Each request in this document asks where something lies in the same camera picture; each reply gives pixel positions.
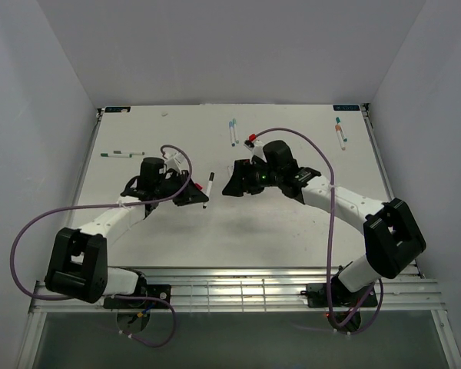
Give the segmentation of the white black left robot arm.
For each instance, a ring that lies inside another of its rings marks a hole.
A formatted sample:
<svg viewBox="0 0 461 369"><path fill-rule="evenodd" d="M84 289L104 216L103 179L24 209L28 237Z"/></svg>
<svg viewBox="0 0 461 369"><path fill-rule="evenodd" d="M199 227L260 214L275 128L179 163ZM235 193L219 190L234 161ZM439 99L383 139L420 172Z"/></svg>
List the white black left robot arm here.
<svg viewBox="0 0 461 369"><path fill-rule="evenodd" d="M148 297L143 274L109 266L108 249L162 201L178 207L207 202L190 172L181 167L184 161L182 154L144 158L138 175L125 185L115 206L79 228L62 228L55 237L46 288L88 303L121 295L129 306L141 306Z"/></svg>

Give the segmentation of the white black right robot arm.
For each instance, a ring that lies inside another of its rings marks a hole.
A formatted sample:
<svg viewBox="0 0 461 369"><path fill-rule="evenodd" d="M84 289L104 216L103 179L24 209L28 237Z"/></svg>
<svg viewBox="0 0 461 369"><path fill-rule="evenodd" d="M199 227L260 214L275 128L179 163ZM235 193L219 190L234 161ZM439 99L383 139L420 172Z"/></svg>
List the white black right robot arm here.
<svg viewBox="0 0 461 369"><path fill-rule="evenodd" d="M308 294L313 306L365 301L369 284L379 278L394 279L426 250L426 241L405 201L394 198L383 202L333 187L319 171L299 166L284 141L263 144L254 139L244 144L252 156L234 162L224 196L242 197L260 194L268 187L279 188L286 197L329 212L364 237L364 255L341 268L329 284Z"/></svg>

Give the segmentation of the black cap marker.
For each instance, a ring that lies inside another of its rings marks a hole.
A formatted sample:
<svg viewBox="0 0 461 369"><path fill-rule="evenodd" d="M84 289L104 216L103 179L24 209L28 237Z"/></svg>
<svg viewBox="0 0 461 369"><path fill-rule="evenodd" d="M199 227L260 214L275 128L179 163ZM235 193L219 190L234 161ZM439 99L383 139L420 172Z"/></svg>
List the black cap marker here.
<svg viewBox="0 0 461 369"><path fill-rule="evenodd" d="M210 173L210 175L209 175L209 178L208 178L208 183L207 183L207 187L206 187L206 191L205 191L205 195L207 196L207 201L203 203L203 205L202 205L203 209L207 209L208 202L209 202L210 197L211 197L211 189L212 189L212 186L213 186L213 183L214 183L214 176L215 176L215 173L212 171Z"/></svg>

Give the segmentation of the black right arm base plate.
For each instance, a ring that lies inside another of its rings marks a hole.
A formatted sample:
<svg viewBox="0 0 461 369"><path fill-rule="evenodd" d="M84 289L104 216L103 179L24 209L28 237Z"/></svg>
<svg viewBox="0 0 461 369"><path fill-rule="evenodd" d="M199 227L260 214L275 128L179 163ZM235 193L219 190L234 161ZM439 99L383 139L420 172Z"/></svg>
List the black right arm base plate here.
<svg viewBox="0 0 461 369"><path fill-rule="evenodd" d="M361 288L357 292L350 292L346 288L332 284L331 299L334 308L354 308L365 293L368 293L361 304L362 308L375 308L378 305L376 292L369 290L369 286ZM309 308L327 308L327 284L310 283L300 292L300 295L307 299Z"/></svg>

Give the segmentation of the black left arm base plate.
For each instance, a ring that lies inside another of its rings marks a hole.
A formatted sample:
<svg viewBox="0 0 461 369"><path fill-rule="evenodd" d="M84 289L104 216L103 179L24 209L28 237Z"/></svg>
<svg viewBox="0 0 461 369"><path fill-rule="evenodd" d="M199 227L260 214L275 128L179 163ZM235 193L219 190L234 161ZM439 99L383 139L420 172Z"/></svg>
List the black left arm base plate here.
<svg viewBox="0 0 461 369"><path fill-rule="evenodd" d="M135 296L142 296L142 299L127 300L122 298L105 298L103 308L108 310L137 310L145 309L167 309L167 304L171 303L170 284L148 284L141 289Z"/></svg>

